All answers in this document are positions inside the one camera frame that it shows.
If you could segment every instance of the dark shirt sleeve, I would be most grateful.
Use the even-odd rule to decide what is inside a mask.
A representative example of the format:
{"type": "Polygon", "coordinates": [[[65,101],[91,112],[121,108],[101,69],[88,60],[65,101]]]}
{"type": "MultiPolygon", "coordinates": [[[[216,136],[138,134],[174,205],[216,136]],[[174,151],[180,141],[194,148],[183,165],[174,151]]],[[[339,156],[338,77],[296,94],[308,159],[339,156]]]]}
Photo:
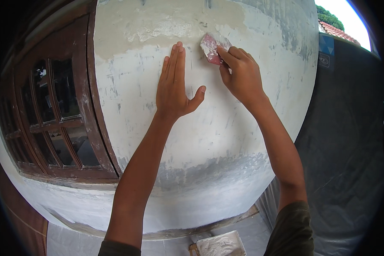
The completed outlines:
{"type": "Polygon", "coordinates": [[[141,256],[141,250],[129,244],[102,241],[98,256],[141,256]]]}
{"type": "Polygon", "coordinates": [[[312,235],[309,205],[304,201],[288,204],[277,214],[265,255],[313,255],[312,235]]]}

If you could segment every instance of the left hand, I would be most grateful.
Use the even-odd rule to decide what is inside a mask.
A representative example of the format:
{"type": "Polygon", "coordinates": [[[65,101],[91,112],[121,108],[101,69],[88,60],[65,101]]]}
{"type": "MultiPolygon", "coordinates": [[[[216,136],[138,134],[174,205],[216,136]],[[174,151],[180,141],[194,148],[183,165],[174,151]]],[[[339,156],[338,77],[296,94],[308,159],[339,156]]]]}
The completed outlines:
{"type": "Polygon", "coordinates": [[[206,87],[201,86],[193,99],[185,93],[185,48],[182,42],[173,45],[166,56],[156,92],[156,114],[175,122],[179,117],[197,109],[204,101],[206,87]]]}

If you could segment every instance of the roof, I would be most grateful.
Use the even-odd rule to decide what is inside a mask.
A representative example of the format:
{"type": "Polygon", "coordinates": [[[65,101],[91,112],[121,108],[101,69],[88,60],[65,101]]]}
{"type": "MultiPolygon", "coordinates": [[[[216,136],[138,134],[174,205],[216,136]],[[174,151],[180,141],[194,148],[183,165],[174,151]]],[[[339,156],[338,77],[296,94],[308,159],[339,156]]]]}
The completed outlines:
{"type": "Polygon", "coordinates": [[[319,20],[319,23],[323,26],[323,28],[326,30],[326,32],[328,34],[333,35],[333,36],[341,37],[343,39],[346,39],[346,40],[348,40],[350,42],[353,42],[353,43],[361,46],[361,44],[357,40],[355,40],[354,38],[352,38],[351,36],[346,34],[343,30],[335,28],[335,27],[333,27],[330,24],[322,22],[321,20],[319,20]]]}

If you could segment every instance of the tree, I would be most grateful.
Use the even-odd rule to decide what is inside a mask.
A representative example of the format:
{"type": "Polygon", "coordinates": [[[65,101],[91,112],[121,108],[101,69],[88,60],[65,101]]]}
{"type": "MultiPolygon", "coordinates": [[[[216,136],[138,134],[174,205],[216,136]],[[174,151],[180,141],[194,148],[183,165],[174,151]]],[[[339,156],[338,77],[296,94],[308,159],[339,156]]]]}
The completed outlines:
{"type": "Polygon", "coordinates": [[[335,15],[331,14],[329,11],[319,5],[316,5],[316,7],[317,17],[319,18],[319,20],[344,31],[343,23],[339,21],[339,19],[335,15]]]}

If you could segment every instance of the pink putty knife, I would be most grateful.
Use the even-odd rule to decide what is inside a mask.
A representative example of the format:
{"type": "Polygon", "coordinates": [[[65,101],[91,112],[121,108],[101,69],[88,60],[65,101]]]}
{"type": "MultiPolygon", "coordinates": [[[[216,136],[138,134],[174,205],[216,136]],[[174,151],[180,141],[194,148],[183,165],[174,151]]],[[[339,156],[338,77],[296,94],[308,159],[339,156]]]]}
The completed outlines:
{"type": "Polygon", "coordinates": [[[208,62],[228,67],[228,64],[220,57],[216,48],[217,45],[222,46],[226,51],[229,51],[229,48],[232,47],[229,40],[220,33],[206,33],[201,41],[201,48],[204,50],[208,62]]]}

